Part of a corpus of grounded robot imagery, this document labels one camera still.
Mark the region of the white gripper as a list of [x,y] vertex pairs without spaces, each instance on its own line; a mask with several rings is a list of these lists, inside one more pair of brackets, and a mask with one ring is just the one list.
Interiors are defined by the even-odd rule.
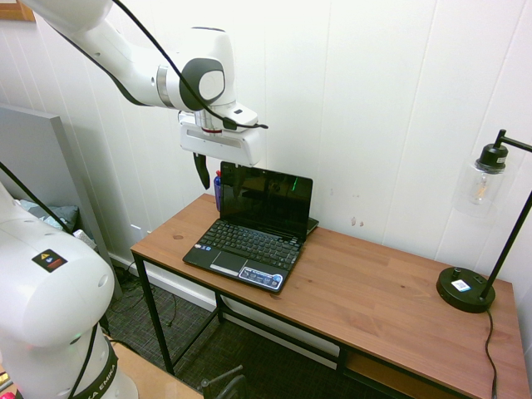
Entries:
[[192,113],[180,111],[180,146],[193,152],[195,168],[203,187],[209,189],[206,156],[238,165],[254,166],[263,159],[263,134],[259,129],[207,133],[195,124]]

